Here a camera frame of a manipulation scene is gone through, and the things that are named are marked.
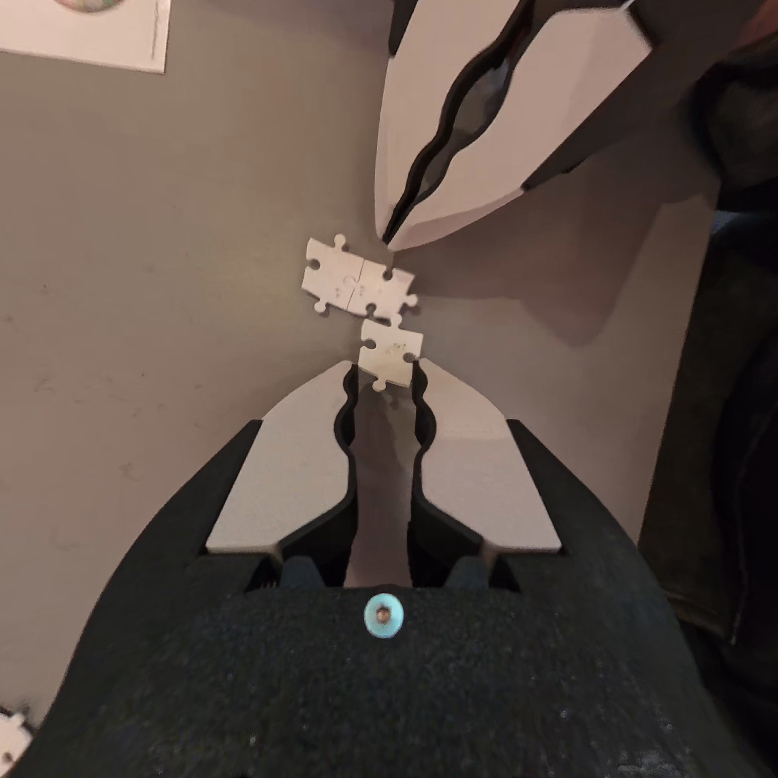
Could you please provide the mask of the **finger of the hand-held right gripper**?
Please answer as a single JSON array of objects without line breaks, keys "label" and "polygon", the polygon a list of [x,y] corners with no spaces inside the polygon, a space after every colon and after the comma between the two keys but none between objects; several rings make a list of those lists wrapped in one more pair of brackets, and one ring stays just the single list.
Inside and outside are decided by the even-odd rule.
[{"label": "finger of the hand-held right gripper", "polygon": [[441,186],[417,205],[392,251],[441,239],[529,189],[530,170],[569,140],[648,56],[627,13],[568,10],[554,15],[523,49],[515,47],[507,90],[494,117],[453,158]]},{"label": "finger of the hand-held right gripper", "polygon": [[494,117],[526,2],[394,2],[378,141],[376,233],[400,242],[411,213]]}]

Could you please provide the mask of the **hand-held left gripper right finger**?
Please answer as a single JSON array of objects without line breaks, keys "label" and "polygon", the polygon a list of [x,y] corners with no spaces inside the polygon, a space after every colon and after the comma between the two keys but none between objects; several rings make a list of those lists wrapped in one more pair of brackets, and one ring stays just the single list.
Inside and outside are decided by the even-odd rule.
[{"label": "hand-held left gripper right finger", "polygon": [[415,438],[410,575],[442,587],[462,559],[486,581],[506,557],[557,555],[562,541],[506,416],[484,394],[421,359],[413,365]]}]

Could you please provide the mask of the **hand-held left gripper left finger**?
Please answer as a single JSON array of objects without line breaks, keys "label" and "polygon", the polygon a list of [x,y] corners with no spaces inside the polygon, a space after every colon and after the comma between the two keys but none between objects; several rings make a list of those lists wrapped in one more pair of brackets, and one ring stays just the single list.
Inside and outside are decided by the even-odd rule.
[{"label": "hand-held left gripper left finger", "polygon": [[326,586],[343,586],[358,529],[358,395],[358,369],[344,360],[267,413],[209,534],[210,555],[307,557]]}]

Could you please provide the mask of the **teal faced puzzle piece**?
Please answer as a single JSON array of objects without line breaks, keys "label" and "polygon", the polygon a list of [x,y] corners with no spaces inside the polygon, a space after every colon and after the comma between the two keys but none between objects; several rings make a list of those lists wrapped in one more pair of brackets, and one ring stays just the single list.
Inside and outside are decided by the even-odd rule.
[{"label": "teal faced puzzle piece", "polygon": [[413,362],[422,354],[424,336],[401,328],[402,316],[395,314],[389,325],[365,319],[360,337],[358,367],[374,377],[373,389],[385,391],[387,384],[408,388],[413,380]]}]

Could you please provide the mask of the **white puzzle piece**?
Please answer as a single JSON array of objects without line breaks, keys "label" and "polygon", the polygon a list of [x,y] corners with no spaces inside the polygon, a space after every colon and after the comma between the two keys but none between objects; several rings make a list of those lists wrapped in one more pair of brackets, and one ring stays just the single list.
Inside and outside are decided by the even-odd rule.
[{"label": "white puzzle piece", "polygon": [[1,777],[19,762],[32,739],[24,713],[1,710]]},{"label": "white puzzle piece", "polygon": [[302,289],[316,297],[314,310],[325,315],[329,307],[347,310],[354,287],[363,270],[364,257],[348,250],[344,234],[334,237],[332,245],[309,238]]},{"label": "white puzzle piece", "polygon": [[418,297],[409,289],[415,280],[411,272],[364,259],[358,278],[347,277],[345,284],[352,291],[346,310],[355,316],[368,316],[369,309],[377,319],[390,320],[400,315],[404,307],[418,305]]}]

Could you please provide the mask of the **white printed instruction leaflet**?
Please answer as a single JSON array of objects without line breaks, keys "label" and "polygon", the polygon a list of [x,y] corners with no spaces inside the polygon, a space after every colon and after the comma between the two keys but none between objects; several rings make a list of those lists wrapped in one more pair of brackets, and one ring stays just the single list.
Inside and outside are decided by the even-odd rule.
[{"label": "white printed instruction leaflet", "polygon": [[2,1],[1,50],[164,73],[170,1]]}]

